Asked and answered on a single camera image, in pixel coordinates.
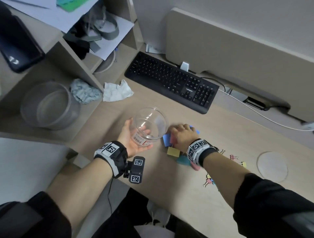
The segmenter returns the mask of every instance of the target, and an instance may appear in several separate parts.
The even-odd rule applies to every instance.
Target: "blue block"
[[[164,140],[165,147],[172,146],[172,144],[170,144],[170,134],[165,134],[162,138]]]
[[[190,160],[185,155],[180,155],[179,158],[177,158],[177,163],[181,165],[187,165],[190,166]]]
[[[190,127],[193,127],[193,126],[190,125]],[[199,132],[198,130],[196,130],[196,133],[197,133],[197,134],[200,134],[200,132]]]

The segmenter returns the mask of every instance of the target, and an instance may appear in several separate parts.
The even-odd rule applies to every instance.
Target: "black keyboard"
[[[206,114],[219,86],[139,52],[125,77],[201,114]]]

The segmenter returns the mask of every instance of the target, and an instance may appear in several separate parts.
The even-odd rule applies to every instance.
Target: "large clear plastic container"
[[[140,146],[158,141],[168,130],[168,121],[156,107],[145,107],[137,112],[131,125],[132,140]]]
[[[80,107],[69,90],[51,81],[29,90],[23,98],[20,112],[31,126],[61,130],[76,120]]]

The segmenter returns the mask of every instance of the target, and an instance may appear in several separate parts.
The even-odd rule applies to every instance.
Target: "white cable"
[[[226,92],[224,92],[224,91],[222,91],[222,90],[220,90],[220,89],[219,89],[219,91],[221,91],[221,92],[227,94],[227,95],[230,96],[230,97],[233,97],[235,100],[239,101],[239,102],[242,103],[244,106],[248,107],[248,108],[251,109],[252,111],[256,112],[257,114],[261,115],[261,116],[264,117],[265,119],[267,119],[267,120],[269,120],[269,121],[271,121],[271,122],[273,122],[273,123],[275,123],[275,124],[277,124],[277,125],[280,125],[280,126],[282,126],[282,127],[285,127],[285,128],[291,129],[291,130],[296,130],[296,131],[314,131],[313,129],[312,129],[312,130],[295,129],[295,128],[287,127],[287,126],[285,126],[285,125],[282,125],[282,124],[279,124],[279,123],[277,123],[277,122],[274,122],[273,120],[271,120],[271,119],[269,119],[269,118],[263,116],[263,115],[260,114],[259,112],[257,112],[257,111],[255,111],[254,109],[250,108],[248,105],[246,105],[245,103],[241,102],[240,100],[238,100],[238,99],[235,98],[234,96],[231,96],[230,94],[228,94],[228,93],[226,93]]]

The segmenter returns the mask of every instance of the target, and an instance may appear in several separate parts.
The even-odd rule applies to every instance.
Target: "black sleeve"
[[[45,192],[0,205],[0,237],[71,238],[71,224]]]
[[[314,203],[277,183],[247,174],[235,197],[234,220],[246,237],[314,237]]]

